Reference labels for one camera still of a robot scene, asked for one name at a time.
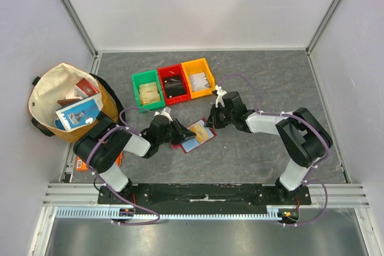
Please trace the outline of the red leather card holder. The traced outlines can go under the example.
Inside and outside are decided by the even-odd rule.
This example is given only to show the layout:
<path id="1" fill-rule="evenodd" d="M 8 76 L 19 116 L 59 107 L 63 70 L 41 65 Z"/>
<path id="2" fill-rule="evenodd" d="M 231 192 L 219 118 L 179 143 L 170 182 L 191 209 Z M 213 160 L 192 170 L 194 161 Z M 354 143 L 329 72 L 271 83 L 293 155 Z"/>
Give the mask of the red leather card holder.
<path id="1" fill-rule="evenodd" d="M 212 128 L 206 126 L 205 118 L 199 119 L 195 123 L 189 125 L 187 128 L 194 132 L 196 135 L 191 139 L 183 141 L 179 145 L 172 145 L 174 148 L 180 147 L 184 153 L 189 153 L 216 137 L 215 131 Z"/>

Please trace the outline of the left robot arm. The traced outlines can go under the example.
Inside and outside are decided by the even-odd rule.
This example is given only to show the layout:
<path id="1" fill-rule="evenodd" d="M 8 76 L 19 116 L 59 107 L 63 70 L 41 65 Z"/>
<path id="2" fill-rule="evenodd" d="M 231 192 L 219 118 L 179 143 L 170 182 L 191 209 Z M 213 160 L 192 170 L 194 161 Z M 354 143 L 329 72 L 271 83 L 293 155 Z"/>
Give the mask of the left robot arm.
<path id="1" fill-rule="evenodd" d="M 75 143 L 74 153 L 112 190 L 112 198 L 124 204 L 130 201 L 132 189 L 131 180 L 116 163 L 121 152 L 150 158 L 162 144 L 176 146 L 195 136 L 177 119 L 164 114 L 154 116 L 138 135 L 105 117 Z"/>

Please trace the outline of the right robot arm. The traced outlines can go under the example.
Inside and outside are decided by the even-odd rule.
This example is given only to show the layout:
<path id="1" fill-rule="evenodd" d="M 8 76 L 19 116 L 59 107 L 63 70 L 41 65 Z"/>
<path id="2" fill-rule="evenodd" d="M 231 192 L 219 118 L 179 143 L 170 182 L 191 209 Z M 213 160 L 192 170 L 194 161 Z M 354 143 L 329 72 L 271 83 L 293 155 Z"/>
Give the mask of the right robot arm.
<path id="1" fill-rule="evenodd" d="M 264 112 L 248 109 L 237 91 L 226 92 L 216 86 L 206 126 L 223 129 L 233 125 L 246 133 L 280 136 L 290 160 L 275 183 L 275 197 L 289 204 L 303 186 L 311 169 L 329 155 L 333 146 L 331 136 L 312 113 L 303 107 L 294 112 Z"/>

